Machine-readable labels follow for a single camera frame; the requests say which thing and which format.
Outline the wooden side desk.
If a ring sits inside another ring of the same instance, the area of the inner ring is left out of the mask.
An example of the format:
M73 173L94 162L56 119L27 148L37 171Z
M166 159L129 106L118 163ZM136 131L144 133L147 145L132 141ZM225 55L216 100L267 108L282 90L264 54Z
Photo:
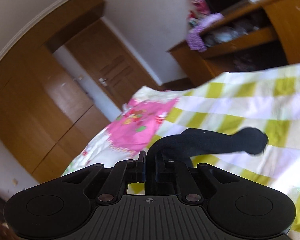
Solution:
M185 41L170 49L195 86L223 72L243 72L300 63L300 0L262 0L228 11L202 31L207 37L232 23L254 16L264 26L200 53Z

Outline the purple patterned cloth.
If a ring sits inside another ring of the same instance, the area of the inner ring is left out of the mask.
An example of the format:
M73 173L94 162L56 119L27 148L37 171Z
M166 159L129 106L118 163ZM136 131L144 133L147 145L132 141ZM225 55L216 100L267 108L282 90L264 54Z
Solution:
M204 52L207 50L204 41L200 37L200 33L204 30L206 30L208 27L210 27L215 22L222 20L224 16L220 13L210 14L209 16L206 16L205 18L201 19L200 22L192 28L187 37L186 42L189 48L193 51L198 52Z

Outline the checkered floral bed quilt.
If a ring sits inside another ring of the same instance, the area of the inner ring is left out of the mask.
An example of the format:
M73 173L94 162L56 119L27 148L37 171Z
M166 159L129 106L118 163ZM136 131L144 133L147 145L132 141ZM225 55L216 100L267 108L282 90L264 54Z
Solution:
M188 128L234 134L245 127L268 136L261 155L200 155L192 163L208 163L288 195L296 206L289 236L300 239L300 63L256 72L224 72L181 92L142 87L65 172L136 159L157 140Z

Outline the wooden wardrobe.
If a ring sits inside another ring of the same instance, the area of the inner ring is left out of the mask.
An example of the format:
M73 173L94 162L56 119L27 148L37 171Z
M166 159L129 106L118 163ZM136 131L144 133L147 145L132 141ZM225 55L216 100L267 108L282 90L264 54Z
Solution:
M30 28L0 61L0 140L38 182L62 175L108 124L53 57L97 21L104 0L69 0Z

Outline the wooden bedroom door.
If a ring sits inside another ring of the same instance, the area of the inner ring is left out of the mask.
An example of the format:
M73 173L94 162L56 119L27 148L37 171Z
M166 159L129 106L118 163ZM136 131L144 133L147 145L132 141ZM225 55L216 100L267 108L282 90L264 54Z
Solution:
M119 108L142 86L160 89L102 20L85 28L65 46Z

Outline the black knit garment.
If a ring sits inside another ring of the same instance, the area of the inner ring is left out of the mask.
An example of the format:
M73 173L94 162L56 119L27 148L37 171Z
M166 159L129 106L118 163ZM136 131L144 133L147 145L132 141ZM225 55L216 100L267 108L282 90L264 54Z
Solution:
M209 154L245 152L259 155L264 152L268 137L259 129L247 127L227 135L197 128L188 128L180 134L156 141L146 155L146 166L156 167L160 159L182 161L192 167L191 157Z

